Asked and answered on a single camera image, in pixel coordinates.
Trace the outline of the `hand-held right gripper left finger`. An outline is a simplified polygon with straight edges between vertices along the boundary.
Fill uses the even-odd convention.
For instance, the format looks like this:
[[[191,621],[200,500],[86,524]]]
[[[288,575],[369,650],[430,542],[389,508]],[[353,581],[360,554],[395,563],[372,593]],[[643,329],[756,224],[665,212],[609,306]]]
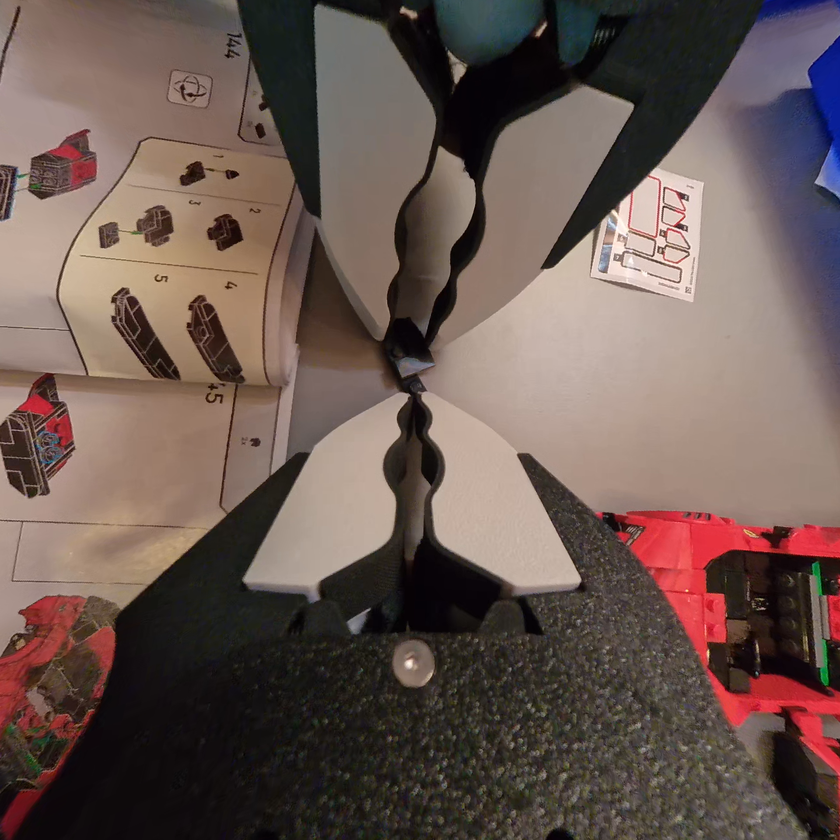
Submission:
[[[328,579],[386,546],[397,501],[385,457],[410,406],[408,394],[394,394],[316,444],[245,573],[250,590],[315,602],[328,596]]]

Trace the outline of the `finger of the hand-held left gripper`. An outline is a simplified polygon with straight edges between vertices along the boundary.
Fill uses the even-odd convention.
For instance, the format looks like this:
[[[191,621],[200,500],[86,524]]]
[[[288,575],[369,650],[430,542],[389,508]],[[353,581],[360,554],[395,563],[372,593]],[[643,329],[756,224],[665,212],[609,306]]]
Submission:
[[[458,274],[434,350],[536,279],[633,111],[628,100],[579,85],[501,130],[481,186],[484,232]]]
[[[384,23],[319,4],[314,46],[318,231],[346,297],[381,341],[400,269],[396,224],[425,177],[437,120]]]

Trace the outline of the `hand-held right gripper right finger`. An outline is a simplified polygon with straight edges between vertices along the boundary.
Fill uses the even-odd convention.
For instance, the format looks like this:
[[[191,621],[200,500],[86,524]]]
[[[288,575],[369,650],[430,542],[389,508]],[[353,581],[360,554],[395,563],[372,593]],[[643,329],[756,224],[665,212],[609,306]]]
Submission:
[[[415,410],[432,548],[505,595],[578,589],[581,576],[514,447],[433,393],[418,396]]]

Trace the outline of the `small black lego assembly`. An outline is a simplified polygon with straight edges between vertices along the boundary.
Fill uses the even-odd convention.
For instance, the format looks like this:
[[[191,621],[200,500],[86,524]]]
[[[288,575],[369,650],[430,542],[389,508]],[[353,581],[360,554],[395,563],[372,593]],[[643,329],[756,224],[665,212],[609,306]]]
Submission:
[[[425,392],[422,375],[435,367],[435,359],[414,321],[394,319],[385,334],[383,349],[400,388],[411,395]]]

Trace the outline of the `red lego car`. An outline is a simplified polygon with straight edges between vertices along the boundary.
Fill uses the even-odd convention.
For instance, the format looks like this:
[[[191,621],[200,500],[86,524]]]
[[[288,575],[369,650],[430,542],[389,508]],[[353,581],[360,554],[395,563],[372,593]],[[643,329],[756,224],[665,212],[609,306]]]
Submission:
[[[810,838],[838,838],[838,528],[748,526],[698,511],[604,512],[693,643],[733,727],[772,733],[771,778]]]

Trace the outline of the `lego instruction booklet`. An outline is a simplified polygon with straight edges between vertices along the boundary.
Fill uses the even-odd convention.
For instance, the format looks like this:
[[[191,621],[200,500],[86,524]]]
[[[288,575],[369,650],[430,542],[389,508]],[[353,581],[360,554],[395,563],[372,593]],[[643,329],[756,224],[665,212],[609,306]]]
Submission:
[[[286,459],[313,238],[235,2],[2,2],[2,813]]]

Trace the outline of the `white sticker sheet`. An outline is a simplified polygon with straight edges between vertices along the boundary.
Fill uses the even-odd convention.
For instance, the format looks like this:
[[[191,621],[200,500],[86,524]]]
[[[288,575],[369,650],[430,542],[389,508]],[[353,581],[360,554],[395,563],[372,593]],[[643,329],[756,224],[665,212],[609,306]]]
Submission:
[[[703,182],[651,171],[598,227],[591,277],[693,302],[703,192]]]

